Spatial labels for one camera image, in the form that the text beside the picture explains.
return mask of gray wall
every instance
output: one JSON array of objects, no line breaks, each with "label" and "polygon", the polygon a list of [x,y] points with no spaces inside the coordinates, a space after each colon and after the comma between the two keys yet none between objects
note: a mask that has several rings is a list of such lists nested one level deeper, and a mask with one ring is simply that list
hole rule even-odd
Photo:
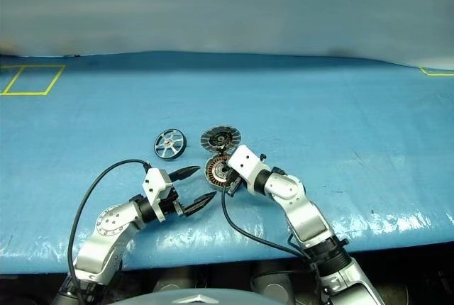
[{"label": "gray wall", "polygon": [[347,55],[454,69],[454,0],[0,0],[20,55]]}]

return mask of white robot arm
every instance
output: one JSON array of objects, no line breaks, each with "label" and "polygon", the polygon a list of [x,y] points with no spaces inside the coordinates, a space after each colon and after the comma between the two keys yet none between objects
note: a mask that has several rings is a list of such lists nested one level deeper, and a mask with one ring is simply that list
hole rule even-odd
[{"label": "white robot arm", "polygon": [[106,288],[121,270],[121,259],[127,244],[146,224],[163,222],[169,213],[190,216],[204,208],[216,192],[204,194],[189,206],[179,202],[173,182],[194,174],[199,167],[191,166],[168,174],[150,167],[142,184],[145,197],[134,196],[128,202],[107,208],[98,219],[92,236],[82,245],[74,274],[68,274],[52,305],[98,304]]},{"label": "white robot arm", "polygon": [[274,199],[284,210],[301,250],[317,266],[325,304],[384,305],[377,290],[343,246],[319,209],[307,197],[299,179],[281,169],[270,169],[246,145],[228,161],[245,181],[248,191]]}]

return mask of copper coil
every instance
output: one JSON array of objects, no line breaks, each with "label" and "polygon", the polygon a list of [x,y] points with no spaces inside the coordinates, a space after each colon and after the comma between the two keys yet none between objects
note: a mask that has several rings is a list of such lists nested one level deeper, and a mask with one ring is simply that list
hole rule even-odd
[{"label": "copper coil", "polygon": [[227,167],[229,158],[230,155],[216,156],[206,163],[205,176],[213,184],[213,187],[218,187],[217,189],[222,189],[226,183],[225,176],[223,177],[222,173],[224,172],[224,167]]}]

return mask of cable connector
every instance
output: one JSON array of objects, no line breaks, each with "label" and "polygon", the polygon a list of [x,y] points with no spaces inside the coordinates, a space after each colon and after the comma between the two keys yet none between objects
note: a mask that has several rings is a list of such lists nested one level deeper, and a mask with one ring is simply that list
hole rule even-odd
[{"label": "cable connector", "polygon": [[145,169],[145,172],[148,172],[148,170],[151,169],[151,164],[148,162],[143,163],[143,169]]}]

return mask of yellow tape square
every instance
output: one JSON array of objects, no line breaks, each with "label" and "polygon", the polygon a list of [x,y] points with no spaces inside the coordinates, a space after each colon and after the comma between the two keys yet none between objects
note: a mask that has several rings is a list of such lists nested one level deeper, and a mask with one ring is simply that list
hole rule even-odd
[{"label": "yellow tape square", "polygon": [[[60,70],[57,72],[57,74],[53,77],[52,81],[49,83],[48,87],[44,91],[15,91],[15,92],[9,92],[9,90],[12,88],[16,80],[19,78],[21,73],[29,67],[59,67]],[[5,90],[2,91],[0,96],[46,96],[50,90],[53,88],[55,85],[56,81],[58,78],[63,73],[63,70],[65,70],[66,65],[4,65],[0,66],[1,69],[19,69],[17,73],[14,75],[13,79],[8,83],[6,86]]]},{"label": "yellow tape square", "polygon": [[454,71],[446,71],[446,72],[442,72],[442,71],[436,71],[436,72],[430,72],[428,71],[427,69],[425,69],[424,67],[419,67],[419,69],[426,75],[426,76],[429,76],[429,77],[454,77]]}]

